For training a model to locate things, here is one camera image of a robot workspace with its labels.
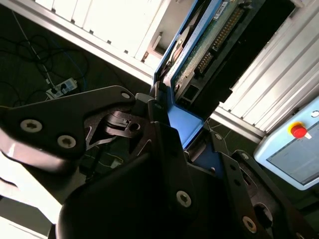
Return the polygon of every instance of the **electronic device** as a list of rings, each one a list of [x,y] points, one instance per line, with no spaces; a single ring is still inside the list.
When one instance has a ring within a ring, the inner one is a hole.
[[[168,86],[184,148],[294,8],[289,0],[194,2],[154,74]]]
[[[319,182],[319,97],[266,137],[257,162],[298,188]]]
[[[52,220],[49,238],[318,238],[218,133],[202,130],[184,151],[165,92],[162,82],[149,95],[113,86],[0,108],[1,177]],[[85,151],[119,136],[130,139],[129,160],[81,182]]]
[[[77,82],[73,78],[70,78],[56,85],[55,88],[50,88],[46,92],[50,99],[56,99],[75,90],[77,87]]]
[[[230,155],[203,128],[293,9],[195,1],[148,95],[113,86],[0,108],[0,176],[34,200],[58,239],[318,238],[249,154]],[[85,151],[117,137],[129,139],[128,161],[77,181]]]

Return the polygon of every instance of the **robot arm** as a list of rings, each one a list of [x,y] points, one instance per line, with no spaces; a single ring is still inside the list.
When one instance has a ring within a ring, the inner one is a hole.
[[[72,238],[318,238],[258,164],[203,130],[184,151],[165,86],[118,86],[1,110],[0,177]],[[128,137],[130,160],[88,183],[84,152]]]

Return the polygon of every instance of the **emergency stop button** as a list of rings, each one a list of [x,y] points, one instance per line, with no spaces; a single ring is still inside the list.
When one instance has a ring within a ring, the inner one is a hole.
[[[306,134],[308,133],[307,129],[302,125],[302,124],[297,124],[294,125],[290,129],[290,133],[293,135],[295,138],[302,138],[305,137]]]

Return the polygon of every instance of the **black cable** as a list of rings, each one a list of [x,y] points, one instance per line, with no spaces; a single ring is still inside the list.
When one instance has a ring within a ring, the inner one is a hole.
[[[6,84],[6,85],[10,86],[13,89],[13,91],[16,94],[16,96],[18,97],[18,101],[20,102],[20,106],[22,106],[21,98],[20,98],[20,95],[19,95],[18,91],[16,90],[16,88],[13,85],[11,85],[10,83],[6,82],[6,81],[0,81],[0,83]]]
[[[36,93],[39,93],[39,92],[42,92],[42,93],[45,93],[46,96],[50,95],[51,97],[53,97],[53,95],[51,95],[49,92],[47,91],[44,91],[44,90],[36,90],[36,91],[33,91],[29,96],[28,98],[26,98],[25,102],[24,102],[24,105],[27,105],[28,104],[28,101],[31,99],[31,97],[33,95],[35,95]]]
[[[124,83],[124,81],[121,79],[121,77],[118,75],[118,73],[113,69],[113,67],[109,66],[106,62],[105,62],[105,66],[111,70],[113,72],[113,74],[116,76],[116,78],[118,79],[119,82],[121,82],[121,84],[123,85],[124,88],[128,89],[128,86]]]
[[[44,40],[44,45],[39,43],[39,40]],[[0,36],[0,40],[6,41],[8,43],[11,43],[15,46],[15,51],[9,51],[0,49],[0,52],[5,52],[7,54],[12,54],[15,56],[20,57],[22,60],[30,63],[35,63],[38,71],[43,75],[43,73],[52,73],[58,77],[61,77],[63,79],[69,79],[69,76],[63,76],[53,70],[53,56],[56,56],[58,54],[64,53],[64,52],[75,52],[80,53],[86,62],[86,68],[83,71],[83,75],[79,77],[73,77],[74,80],[79,80],[85,77],[89,70],[89,60],[87,56],[84,54],[83,51],[74,49],[74,48],[55,48],[51,47],[50,43],[47,38],[45,38],[42,35],[34,35],[32,36],[29,41],[28,40],[22,40],[19,42],[12,41],[10,39],[7,39],[5,37]],[[36,49],[37,54],[35,54],[32,51],[32,48]],[[41,69],[41,65],[44,65],[47,68],[47,71]]]

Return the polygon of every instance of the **blue cable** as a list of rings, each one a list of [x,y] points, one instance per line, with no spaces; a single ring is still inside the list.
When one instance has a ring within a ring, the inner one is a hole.
[[[57,43],[56,41],[54,41],[54,39],[52,38],[52,36],[51,36],[50,34],[48,34],[48,35],[50,36],[50,39],[51,39],[52,43],[53,43],[56,47],[58,47],[58,48],[61,49],[61,46],[59,45],[59,43]],[[83,82],[84,82],[84,91],[86,91],[86,79],[85,79],[84,74],[83,74],[83,72],[81,71],[80,67],[76,64],[76,62],[72,59],[72,57],[71,57],[67,52],[64,51],[63,53],[64,53],[64,55],[66,55],[66,56],[70,59],[70,61],[76,66],[76,68],[77,68],[77,69],[79,70],[79,72],[81,73],[82,78],[83,78]]]

